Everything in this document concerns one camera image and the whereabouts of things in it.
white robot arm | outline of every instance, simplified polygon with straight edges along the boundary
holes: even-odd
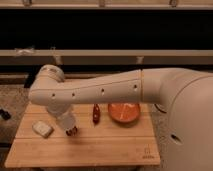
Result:
[[[47,107],[61,127],[72,129],[71,104],[146,102],[169,114],[164,171],[213,170],[213,74],[187,69],[136,70],[64,83],[56,66],[41,68],[29,99]]]

wooden cutting board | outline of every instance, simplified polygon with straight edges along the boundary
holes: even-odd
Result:
[[[159,165],[160,157],[149,108],[141,104],[137,123],[121,126],[108,116],[107,105],[100,104],[101,120],[94,126],[93,105],[74,105],[78,134],[67,137],[42,106],[29,103],[5,162],[7,168]],[[55,131],[43,139],[32,130],[38,120]]]

white soap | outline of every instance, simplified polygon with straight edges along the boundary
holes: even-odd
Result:
[[[47,138],[53,132],[53,127],[43,121],[34,123],[32,128],[37,134],[41,135],[44,138]]]

red bottle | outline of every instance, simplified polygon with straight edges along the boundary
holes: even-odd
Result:
[[[94,104],[93,107],[93,123],[98,124],[100,121],[101,111],[98,104]]]

floor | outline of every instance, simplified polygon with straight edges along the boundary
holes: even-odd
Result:
[[[22,114],[28,103],[28,89],[24,89],[23,85],[0,85],[0,108],[9,111],[12,118],[4,121],[0,118],[0,141],[12,143],[18,125],[21,121]],[[163,167],[163,156],[165,151],[165,133],[167,115],[157,112],[153,105],[150,105],[152,111],[152,120],[161,155],[161,166],[145,166],[145,167],[90,167],[90,168],[42,168],[45,171],[161,171]],[[8,150],[0,149],[0,170],[1,171],[35,171],[38,169],[6,169],[4,161],[8,154]]]

